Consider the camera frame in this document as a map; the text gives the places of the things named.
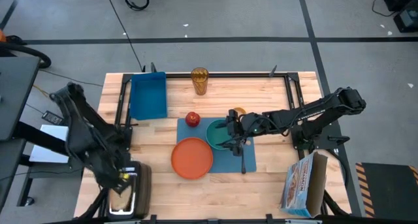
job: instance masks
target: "teal bowl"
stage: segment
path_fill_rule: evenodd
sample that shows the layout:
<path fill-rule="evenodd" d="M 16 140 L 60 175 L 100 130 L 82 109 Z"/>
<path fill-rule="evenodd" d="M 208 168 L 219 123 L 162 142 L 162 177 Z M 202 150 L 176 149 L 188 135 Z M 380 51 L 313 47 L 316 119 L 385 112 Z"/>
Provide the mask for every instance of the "teal bowl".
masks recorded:
<path fill-rule="evenodd" d="M 228 130 L 226 127 L 216 129 L 216 126 L 223 122 L 225 122 L 225 120 L 215 120 L 206 128 L 206 141 L 211 147 L 217 150 L 228 150 L 228 148 L 217 146 L 216 144 L 231 139 L 231 136 L 228 135 Z"/>

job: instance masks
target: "cereal box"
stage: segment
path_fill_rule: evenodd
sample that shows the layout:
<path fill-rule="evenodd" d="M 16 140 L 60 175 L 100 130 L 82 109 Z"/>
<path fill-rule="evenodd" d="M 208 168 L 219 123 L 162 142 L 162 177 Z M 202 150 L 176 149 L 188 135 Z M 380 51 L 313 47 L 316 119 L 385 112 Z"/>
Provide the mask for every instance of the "cereal box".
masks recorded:
<path fill-rule="evenodd" d="M 281 210 L 288 214 L 315 217 L 320 214 L 328 157 L 317 152 L 287 170 Z"/>

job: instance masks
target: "butcher block tabletop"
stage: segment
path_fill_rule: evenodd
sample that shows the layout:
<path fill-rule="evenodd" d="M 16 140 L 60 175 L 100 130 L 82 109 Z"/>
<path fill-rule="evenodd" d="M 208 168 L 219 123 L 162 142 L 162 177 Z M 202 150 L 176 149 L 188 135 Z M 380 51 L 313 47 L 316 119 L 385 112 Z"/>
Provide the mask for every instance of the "butcher block tabletop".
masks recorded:
<path fill-rule="evenodd" d="M 305 103 L 318 100 L 321 91 L 315 72 L 299 72 Z M 108 73 L 104 80 L 98 113 L 114 123 L 123 73 Z M 294 99 L 296 90 L 291 87 Z M 130 84 L 125 93 L 128 99 Z M 264 219 L 294 217 L 280 211 L 287 168 L 298 161 L 291 137 L 266 135 L 254 138 L 256 172 L 208 173 L 198 180 L 186 180 L 171 167 L 176 145 L 177 119 L 190 111 L 201 117 L 225 117 L 228 110 L 241 107 L 249 112 L 289 109 L 283 78 L 209 78 L 205 95 L 195 94 L 190 78 L 167 78 L 168 118 L 137 121 L 133 126 L 131 157 L 151 166 L 150 214 L 157 219 Z M 125 120 L 127 100 L 122 120 Z M 341 209 L 350 206 L 340 164 L 329 157 L 326 190 Z M 83 214 L 99 193 L 93 174 L 85 170 L 74 216 Z"/>

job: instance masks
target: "gray floor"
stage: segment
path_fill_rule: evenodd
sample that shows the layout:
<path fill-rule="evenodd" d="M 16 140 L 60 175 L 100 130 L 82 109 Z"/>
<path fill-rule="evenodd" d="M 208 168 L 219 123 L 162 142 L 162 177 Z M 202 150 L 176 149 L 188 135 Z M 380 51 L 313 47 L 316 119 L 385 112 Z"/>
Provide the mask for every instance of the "gray floor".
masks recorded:
<path fill-rule="evenodd" d="M 0 0 L 0 19 L 13 0 Z M 299 0 L 151 0 L 147 10 L 134 12 L 123 0 L 112 0 L 131 38 L 188 37 L 307 37 Z M 371 12 L 373 0 L 306 0 L 316 37 L 390 37 L 401 34 L 392 18 Z M 376 9 L 389 13 L 380 1 Z M 123 29 L 108 0 L 20 0 L 5 28 L 8 35 L 27 40 L 124 39 Z M 101 84 L 106 72 L 139 71 L 128 44 L 33 45 L 52 59 L 49 71 Z M 134 44 L 143 65 L 159 71 L 316 71 L 306 42 L 213 42 Z M 344 117 L 340 125 L 351 140 L 346 144 L 350 166 L 355 162 L 414 165 L 418 147 L 418 43 L 319 43 L 331 90 L 357 88 L 367 109 Z M 36 85 L 45 91 L 62 88 L 68 80 L 40 72 Z M 101 88 L 84 86 L 97 108 Z M 42 111 L 58 108 L 33 89 L 28 104 Z M 22 121 L 45 123 L 26 107 Z M 26 148 L 30 153 L 31 145 Z M 79 178 L 35 180 L 30 195 L 37 202 L 16 207 L 22 177 L 15 178 L 0 223 L 45 223 L 70 219 Z"/>

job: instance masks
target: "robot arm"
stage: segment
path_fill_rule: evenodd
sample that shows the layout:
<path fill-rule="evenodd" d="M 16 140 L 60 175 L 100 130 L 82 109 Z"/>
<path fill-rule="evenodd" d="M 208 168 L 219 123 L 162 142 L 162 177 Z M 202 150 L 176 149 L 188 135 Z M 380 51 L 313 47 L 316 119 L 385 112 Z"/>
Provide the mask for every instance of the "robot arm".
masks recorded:
<path fill-rule="evenodd" d="M 287 136 L 291 128 L 302 120 L 305 121 L 300 125 L 301 130 L 297 136 L 302 140 L 311 140 L 339 117 L 360 114 L 365 107 L 366 102 L 356 89 L 338 88 L 334 93 L 291 110 L 276 110 L 262 114 L 252 112 L 239 117 L 235 110 L 229 110 L 225 123 L 218 127 L 227 127 L 232 139 L 221 143 L 220 146 L 229 148 L 236 156 L 241 156 L 240 144 L 245 142 L 247 137 L 279 133 Z M 319 114 L 321 115 L 315 120 L 306 121 L 307 118 Z"/>
<path fill-rule="evenodd" d="M 69 83 L 50 94 L 69 126 L 65 150 L 90 169 L 96 182 L 104 188 L 121 193 L 129 184 L 123 168 L 130 161 L 130 135 L 127 131 L 106 123 L 86 102 L 78 84 Z"/>

